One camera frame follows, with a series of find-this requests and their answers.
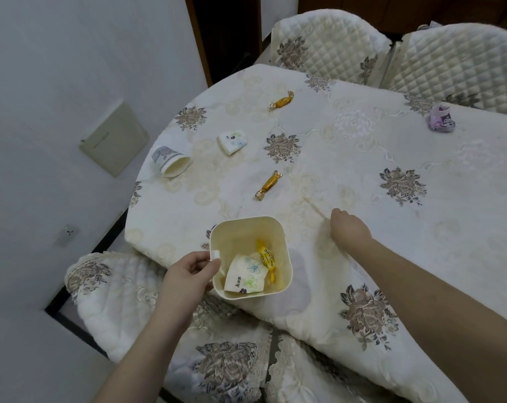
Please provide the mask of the person's right hand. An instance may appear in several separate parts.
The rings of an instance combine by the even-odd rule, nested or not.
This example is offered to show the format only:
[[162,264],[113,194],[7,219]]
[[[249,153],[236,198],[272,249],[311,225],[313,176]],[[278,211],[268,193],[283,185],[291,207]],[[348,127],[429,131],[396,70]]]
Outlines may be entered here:
[[350,256],[373,241],[369,228],[360,218],[338,208],[331,211],[330,235],[338,249]]

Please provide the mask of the cream square plastic container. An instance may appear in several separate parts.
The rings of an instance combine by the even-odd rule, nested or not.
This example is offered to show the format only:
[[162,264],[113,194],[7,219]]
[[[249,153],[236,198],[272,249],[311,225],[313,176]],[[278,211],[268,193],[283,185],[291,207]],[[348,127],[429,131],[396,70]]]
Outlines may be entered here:
[[271,216],[218,223],[210,233],[211,259],[221,261],[214,290],[226,300],[281,293],[290,286],[293,267],[283,225]]

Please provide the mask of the person's right forearm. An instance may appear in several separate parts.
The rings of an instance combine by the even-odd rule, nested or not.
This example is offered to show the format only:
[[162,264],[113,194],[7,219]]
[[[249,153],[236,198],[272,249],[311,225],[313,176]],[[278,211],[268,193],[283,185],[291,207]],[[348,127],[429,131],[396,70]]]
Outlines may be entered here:
[[372,238],[344,248],[470,403],[507,403],[504,317]]

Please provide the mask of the person's left forearm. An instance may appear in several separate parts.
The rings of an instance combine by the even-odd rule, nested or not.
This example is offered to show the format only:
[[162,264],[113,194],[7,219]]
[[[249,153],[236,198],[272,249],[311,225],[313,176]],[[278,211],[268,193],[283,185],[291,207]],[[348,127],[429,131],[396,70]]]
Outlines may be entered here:
[[186,330],[164,323],[154,312],[91,403],[156,403]]

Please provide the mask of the white floral tissue packet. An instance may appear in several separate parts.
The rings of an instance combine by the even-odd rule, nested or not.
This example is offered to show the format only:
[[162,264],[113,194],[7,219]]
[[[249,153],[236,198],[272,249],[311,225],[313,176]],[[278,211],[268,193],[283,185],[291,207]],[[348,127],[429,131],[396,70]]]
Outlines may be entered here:
[[224,281],[223,290],[231,293],[262,293],[268,269],[256,258],[236,255]]

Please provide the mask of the yellow wrapped candy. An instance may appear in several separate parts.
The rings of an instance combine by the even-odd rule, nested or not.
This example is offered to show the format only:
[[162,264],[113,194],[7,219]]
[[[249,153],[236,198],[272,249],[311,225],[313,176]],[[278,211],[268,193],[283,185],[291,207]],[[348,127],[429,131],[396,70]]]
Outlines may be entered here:
[[274,257],[272,256],[270,250],[266,247],[262,240],[256,241],[257,250],[259,252],[260,260],[263,263],[264,267],[268,269],[270,283],[274,284],[276,281],[276,262]]

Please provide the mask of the gold wrapped candy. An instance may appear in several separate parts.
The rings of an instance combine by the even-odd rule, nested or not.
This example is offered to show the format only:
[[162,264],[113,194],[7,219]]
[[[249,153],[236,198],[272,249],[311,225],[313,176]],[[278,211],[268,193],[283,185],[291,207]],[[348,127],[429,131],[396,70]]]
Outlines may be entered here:
[[287,96],[278,99],[275,102],[270,103],[269,105],[269,111],[274,111],[275,109],[283,108],[286,105],[288,105],[294,98],[294,92],[288,91]]
[[277,184],[278,180],[283,176],[283,174],[277,170],[275,170],[268,180],[263,184],[260,190],[258,190],[255,194],[255,198],[259,201],[262,201],[264,196],[270,189]]

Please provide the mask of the cream cup with printed label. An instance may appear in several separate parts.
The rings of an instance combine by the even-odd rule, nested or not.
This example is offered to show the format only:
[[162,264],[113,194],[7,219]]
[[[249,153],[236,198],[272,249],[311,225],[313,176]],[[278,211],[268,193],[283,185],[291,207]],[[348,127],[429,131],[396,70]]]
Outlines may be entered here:
[[190,156],[167,146],[156,148],[151,154],[151,160],[160,175],[165,178],[173,178],[180,175],[192,162]]

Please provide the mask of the small white floral packet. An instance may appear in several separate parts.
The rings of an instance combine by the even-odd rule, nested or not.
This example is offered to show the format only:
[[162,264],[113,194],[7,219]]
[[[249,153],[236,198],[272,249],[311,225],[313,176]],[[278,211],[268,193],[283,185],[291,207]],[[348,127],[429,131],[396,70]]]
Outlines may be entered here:
[[246,133],[243,130],[234,130],[228,132],[222,132],[217,137],[217,142],[223,148],[226,155],[231,156],[237,151],[244,148],[249,140]]

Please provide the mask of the cream floral embroidered tablecloth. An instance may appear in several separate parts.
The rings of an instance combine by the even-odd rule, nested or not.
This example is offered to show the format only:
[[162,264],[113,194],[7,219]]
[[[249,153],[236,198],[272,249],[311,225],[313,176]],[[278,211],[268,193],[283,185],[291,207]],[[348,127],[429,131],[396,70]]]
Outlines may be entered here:
[[[269,105],[294,92],[283,108]],[[170,265],[207,248],[218,223],[271,216],[293,267],[287,290],[234,300],[415,403],[467,403],[387,307],[379,286],[329,235],[333,208],[373,237],[507,319],[507,115],[451,105],[454,132],[432,132],[406,94],[255,65],[183,106],[156,147],[190,150],[165,178],[144,161],[125,239]],[[217,142],[243,130],[231,156]],[[271,174],[283,176],[262,201]]]

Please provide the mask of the quilted cream chair cover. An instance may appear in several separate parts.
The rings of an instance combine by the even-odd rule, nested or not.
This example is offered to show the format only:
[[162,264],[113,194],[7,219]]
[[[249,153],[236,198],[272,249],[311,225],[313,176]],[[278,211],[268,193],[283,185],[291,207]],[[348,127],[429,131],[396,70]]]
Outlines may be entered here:
[[342,10],[315,10],[278,21],[270,62],[314,77],[379,87],[391,40],[366,20]]
[[405,34],[380,87],[412,101],[507,114],[507,30],[465,23]]

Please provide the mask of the purple printed packet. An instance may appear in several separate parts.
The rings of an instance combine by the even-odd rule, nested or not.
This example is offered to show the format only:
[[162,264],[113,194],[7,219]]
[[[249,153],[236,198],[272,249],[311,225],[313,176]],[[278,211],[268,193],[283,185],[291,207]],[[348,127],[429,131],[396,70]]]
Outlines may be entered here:
[[445,104],[435,105],[428,116],[428,127],[437,133],[452,133],[456,127],[451,117],[451,107]]

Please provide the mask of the white wall socket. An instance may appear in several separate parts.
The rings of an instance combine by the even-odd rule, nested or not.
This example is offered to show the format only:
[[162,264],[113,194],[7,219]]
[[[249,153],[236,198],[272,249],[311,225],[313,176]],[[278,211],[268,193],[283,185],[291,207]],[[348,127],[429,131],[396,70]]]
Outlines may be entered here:
[[79,228],[73,224],[66,224],[53,243],[53,246],[58,248],[65,248],[79,233]]

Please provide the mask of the beige wall panel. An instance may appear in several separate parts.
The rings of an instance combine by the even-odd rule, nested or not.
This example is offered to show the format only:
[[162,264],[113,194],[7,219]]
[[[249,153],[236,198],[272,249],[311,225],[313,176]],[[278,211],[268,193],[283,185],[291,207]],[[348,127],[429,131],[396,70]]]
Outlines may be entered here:
[[89,159],[116,178],[147,145],[150,135],[133,109],[118,100],[80,141]]

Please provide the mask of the dark wooden door frame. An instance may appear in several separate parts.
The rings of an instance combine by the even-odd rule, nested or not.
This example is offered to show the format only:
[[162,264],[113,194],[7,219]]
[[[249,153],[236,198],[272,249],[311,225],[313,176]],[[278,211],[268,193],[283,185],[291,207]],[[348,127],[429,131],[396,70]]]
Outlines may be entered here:
[[208,86],[263,52],[261,0],[185,0]]

